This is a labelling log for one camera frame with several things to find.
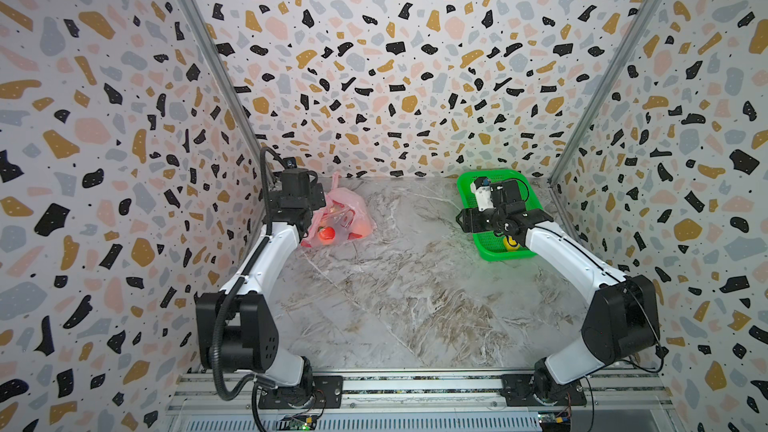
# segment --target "green tray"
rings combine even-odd
[[[488,177],[491,182],[499,182],[507,178],[517,178],[522,181],[530,192],[528,200],[525,201],[526,210],[533,208],[541,208],[542,204],[538,201],[536,194],[533,192],[530,182],[525,178],[523,174],[515,170],[473,170],[461,174],[456,181],[456,187],[458,188],[458,194],[462,197],[462,204],[465,208],[477,207],[477,201],[475,200],[475,194],[470,190],[470,185],[475,181],[477,177]],[[525,187],[518,182],[521,196],[525,197]],[[504,238],[496,237],[493,232],[481,232],[479,234],[472,234],[472,239],[475,241],[475,246],[478,248],[480,257],[488,262],[494,262],[499,260],[511,260],[516,258],[530,258],[536,255],[536,252],[528,250],[525,246],[521,246],[518,250],[508,251],[504,247]]]

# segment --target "patterned wall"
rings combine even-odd
[[[251,158],[174,0],[0,13],[0,429],[155,430]]]
[[[654,280],[689,430],[768,430],[766,15],[664,0],[558,184],[592,250]]]
[[[319,172],[547,175],[642,0],[199,0],[262,142]]]

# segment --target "metal frame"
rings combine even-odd
[[[578,145],[581,142],[581,139],[584,138],[584,135],[586,135],[587,130],[589,130],[592,121],[598,116],[600,108],[610,93],[610,89],[614,86],[621,71],[624,70],[624,66],[629,61],[635,47],[640,43],[643,32],[645,32],[651,17],[656,14],[661,1],[662,0],[643,0],[638,11],[638,16],[635,17],[630,25],[627,35],[619,44],[616,54],[610,60],[605,75],[603,75],[600,84],[598,84],[597,89],[592,94],[586,109],[584,109],[584,114],[581,116],[581,119],[579,119],[573,133],[571,133],[571,138],[568,139],[568,143],[565,145],[565,150],[563,150],[563,153],[560,155],[558,163],[555,164],[552,174],[548,177],[547,180],[550,184],[557,183],[564,174],[565,169],[568,167],[568,162],[578,150]]]

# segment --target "pink spot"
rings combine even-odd
[[[83,279],[83,285],[91,292],[95,292],[101,288],[102,281],[100,278],[85,278]]]
[[[90,248],[88,252],[85,253],[85,270],[93,271],[97,263],[98,252]]]
[[[69,65],[69,60],[67,60],[67,57],[62,57],[56,61],[56,69],[61,73],[72,72],[72,66]]]
[[[654,57],[654,73],[661,77],[672,65],[672,54],[668,50],[662,50]]]
[[[111,138],[109,131],[101,123],[101,120],[95,117],[77,119],[74,122],[74,134],[82,142],[88,144],[103,145]]]
[[[8,59],[13,65],[21,70],[29,70],[33,72],[39,71],[37,62],[26,59],[14,51],[6,49],[4,46],[0,46],[0,53],[2,53],[6,59]]]
[[[120,278],[112,277],[109,280],[107,290],[104,291],[104,305],[116,314],[123,313],[123,289]]]
[[[66,309],[66,308],[67,308],[67,306],[68,306],[68,305],[70,305],[70,304],[72,303],[72,301],[73,301],[73,300],[74,300],[74,296],[73,296],[73,295],[70,295],[69,297],[67,297],[67,298],[66,298],[66,299],[64,299],[63,301],[61,301],[61,302],[59,302],[58,304],[56,304],[56,305],[53,307],[53,310],[55,310],[56,312],[59,312],[59,313],[61,313],[61,312],[63,312],[63,311],[64,311],[64,309]]]
[[[456,16],[453,16],[446,21],[446,31],[454,40],[460,40],[464,36],[465,27],[466,24],[464,24],[464,21]]]
[[[48,187],[27,187],[27,196],[50,196],[53,191]]]
[[[43,245],[38,245],[37,247],[29,249],[24,255],[22,255],[19,260],[14,263],[14,265],[11,266],[10,269],[8,269],[6,274],[10,275],[11,277],[21,277],[27,271],[27,268],[32,265],[38,255],[40,255],[42,250]]]

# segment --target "marble table surface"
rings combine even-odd
[[[340,186],[365,198],[376,231],[299,248],[269,300],[280,345],[313,367],[530,368],[578,336],[586,304],[545,260],[480,259],[454,219],[455,179]],[[533,188],[556,216],[548,190]]]

